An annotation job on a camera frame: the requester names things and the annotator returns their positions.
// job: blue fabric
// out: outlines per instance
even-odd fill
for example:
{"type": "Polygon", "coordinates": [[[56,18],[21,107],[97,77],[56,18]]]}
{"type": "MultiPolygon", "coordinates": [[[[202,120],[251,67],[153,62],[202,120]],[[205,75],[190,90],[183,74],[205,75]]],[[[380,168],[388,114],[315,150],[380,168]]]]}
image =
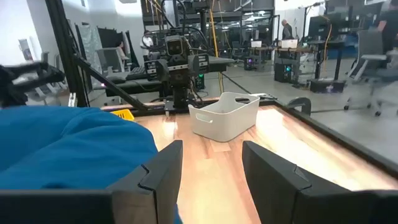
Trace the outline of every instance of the blue fabric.
{"type": "Polygon", "coordinates": [[[104,189],[157,153],[148,129],[98,108],[0,110],[0,141],[0,189],[104,189]]]}

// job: white wall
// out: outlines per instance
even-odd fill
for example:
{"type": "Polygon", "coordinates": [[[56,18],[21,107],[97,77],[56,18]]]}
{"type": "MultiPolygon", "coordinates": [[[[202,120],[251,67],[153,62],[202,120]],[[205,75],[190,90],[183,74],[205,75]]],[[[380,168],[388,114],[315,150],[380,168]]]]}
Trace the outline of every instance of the white wall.
{"type": "MultiPolygon", "coordinates": [[[[87,0],[85,1],[86,7],[81,5],[80,0],[62,1],[67,19],[71,21],[72,31],[75,37],[75,23],[80,25],[82,22],[91,23],[88,3],[87,0]]],[[[55,65],[54,56],[55,54],[59,53],[59,50],[45,0],[27,0],[27,4],[29,6],[31,18],[37,31],[37,37],[39,38],[41,49],[43,52],[49,52],[49,63],[51,65],[55,65]]]]}
{"type": "Polygon", "coordinates": [[[116,29],[118,13],[114,0],[88,0],[90,17],[100,28],[116,29]]]}
{"type": "Polygon", "coordinates": [[[42,52],[26,0],[0,0],[0,64],[25,62],[18,39],[32,40],[32,54],[40,58],[42,52]]]}

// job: office chair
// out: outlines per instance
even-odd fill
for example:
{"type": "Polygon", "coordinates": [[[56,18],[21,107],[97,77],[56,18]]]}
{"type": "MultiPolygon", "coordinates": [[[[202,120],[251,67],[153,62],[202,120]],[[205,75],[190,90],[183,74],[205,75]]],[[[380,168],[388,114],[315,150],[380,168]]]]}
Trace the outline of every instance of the office chair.
{"type": "Polygon", "coordinates": [[[99,49],[97,54],[104,76],[108,76],[110,67],[113,72],[125,72],[123,61],[116,47],[99,49]]]}
{"type": "MultiPolygon", "coordinates": [[[[348,73],[353,85],[370,85],[368,108],[374,108],[375,116],[381,115],[383,101],[377,94],[384,87],[398,81],[398,70],[387,68],[388,56],[383,52],[382,35],[376,30],[358,31],[358,60],[348,73]]],[[[349,97],[344,110],[356,101],[349,97]]]]}
{"type": "Polygon", "coordinates": [[[233,59],[241,59],[244,54],[243,54],[243,48],[241,47],[241,44],[239,41],[232,41],[232,58],[233,59]]]}
{"type": "MultiPolygon", "coordinates": [[[[42,61],[43,62],[49,62],[49,52],[43,52],[42,53],[42,61]]],[[[59,69],[59,54],[55,56],[55,67],[59,69]]],[[[35,79],[35,74],[28,74],[23,79],[28,79],[28,80],[33,80],[35,79]]],[[[66,83],[66,80],[60,83],[48,83],[46,85],[40,86],[36,88],[33,91],[30,91],[26,93],[26,95],[33,101],[36,102],[41,102],[43,101],[44,105],[47,105],[47,98],[49,96],[53,97],[58,105],[61,105],[62,102],[60,101],[58,95],[62,91],[66,90],[68,88],[68,85],[66,83]]]]}

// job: wooden tabletop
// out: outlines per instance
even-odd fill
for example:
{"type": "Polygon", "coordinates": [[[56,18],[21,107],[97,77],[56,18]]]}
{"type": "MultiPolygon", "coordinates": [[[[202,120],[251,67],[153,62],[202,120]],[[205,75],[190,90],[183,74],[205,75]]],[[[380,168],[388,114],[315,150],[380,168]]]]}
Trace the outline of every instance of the wooden tabletop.
{"type": "Polygon", "coordinates": [[[276,106],[259,108],[256,125],[224,143],[194,134],[189,114],[136,121],[152,132],[158,149],[183,140],[178,209],[184,223],[260,223],[243,171],[245,140],[350,190],[398,189],[397,180],[276,106]]]}

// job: computer tower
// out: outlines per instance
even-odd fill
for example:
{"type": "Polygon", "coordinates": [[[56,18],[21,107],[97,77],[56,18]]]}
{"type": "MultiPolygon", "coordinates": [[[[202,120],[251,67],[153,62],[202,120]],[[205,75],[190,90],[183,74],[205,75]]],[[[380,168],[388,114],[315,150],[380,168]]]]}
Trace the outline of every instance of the computer tower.
{"type": "Polygon", "coordinates": [[[0,190],[0,222],[30,224],[173,224],[182,141],[104,190],[0,190]]]}
{"type": "Polygon", "coordinates": [[[195,77],[195,88],[197,90],[205,89],[205,75],[204,74],[199,74],[195,77]]]}
{"type": "Polygon", "coordinates": [[[275,63],[274,80],[281,83],[290,83],[292,81],[292,65],[275,63]]]}
{"type": "Polygon", "coordinates": [[[396,190],[351,192],[250,141],[242,160],[261,223],[398,223],[396,190]]]}
{"type": "Polygon", "coordinates": [[[251,58],[251,57],[246,57],[245,59],[244,59],[244,62],[243,62],[244,64],[243,64],[243,69],[245,69],[246,71],[251,71],[251,70],[253,70],[253,64],[254,64],[254,60],[253,60],[253,58],[251,58]]]}

